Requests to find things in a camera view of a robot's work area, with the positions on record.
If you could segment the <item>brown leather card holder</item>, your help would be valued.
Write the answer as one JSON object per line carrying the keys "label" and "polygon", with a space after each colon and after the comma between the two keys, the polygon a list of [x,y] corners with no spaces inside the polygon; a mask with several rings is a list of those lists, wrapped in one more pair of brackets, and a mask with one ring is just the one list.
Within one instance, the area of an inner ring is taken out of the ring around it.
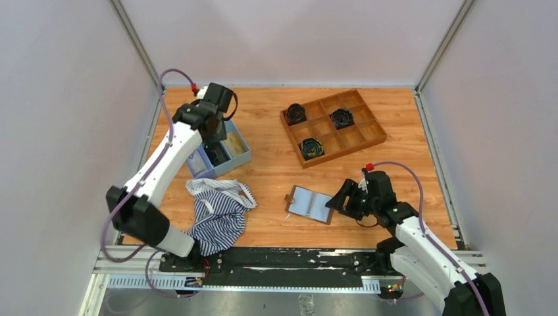
{"label": "brown leather card holder", "polygon": [[330,225],[332,221],[333,209],[326,206],[331,199],[332,196],[297,185],[284,197],[286,212],[325,225]]}

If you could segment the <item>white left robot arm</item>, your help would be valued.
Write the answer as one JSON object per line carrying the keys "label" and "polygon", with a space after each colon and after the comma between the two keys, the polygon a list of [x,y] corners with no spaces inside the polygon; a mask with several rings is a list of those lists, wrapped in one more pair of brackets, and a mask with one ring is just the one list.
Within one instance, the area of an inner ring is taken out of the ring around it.
{"label": "white left robot arm", "polygon": [[168,115],[168,132],[146,163],[125,185],[108,189],[107,223],[156,250],[175,255],[184,271],[196,271],[202,256],[194,249],[195,240],[172,226],[159,207],[186,159],[203,142],[225,139],[224,123],[236,113],[228,108],[237,102],[230,88],[211,82],[194,101]]}

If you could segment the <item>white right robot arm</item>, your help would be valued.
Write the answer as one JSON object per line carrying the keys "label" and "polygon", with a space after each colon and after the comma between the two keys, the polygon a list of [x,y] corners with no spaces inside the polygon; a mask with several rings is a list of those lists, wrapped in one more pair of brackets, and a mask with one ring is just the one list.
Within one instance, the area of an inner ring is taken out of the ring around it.
{"label": "white right robot arm", "polygon": [[407,202],[398,201],[389,176],[366,171],[363,185],[347,179],[326,207],[354,219],[372,215],[390,238],[376,246],[376,266],[402,274],[442,315],[506,315],[500,281],[457,257]]}

